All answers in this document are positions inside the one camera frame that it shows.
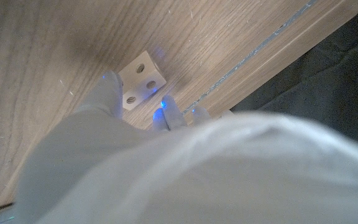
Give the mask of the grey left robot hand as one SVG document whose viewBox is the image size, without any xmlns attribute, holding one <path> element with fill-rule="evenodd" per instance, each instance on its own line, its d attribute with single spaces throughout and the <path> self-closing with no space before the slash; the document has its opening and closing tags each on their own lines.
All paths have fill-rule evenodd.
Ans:
<svg viewBox="0 0 358 224">
<path fill-rule="evenodd" d="M 358 223 L 358 142 L 283 114 L 193 116 L 164 96 L 153 130 L 127 124 L 106 72 L 27 158 L 14 223 Z"/>
</svg>

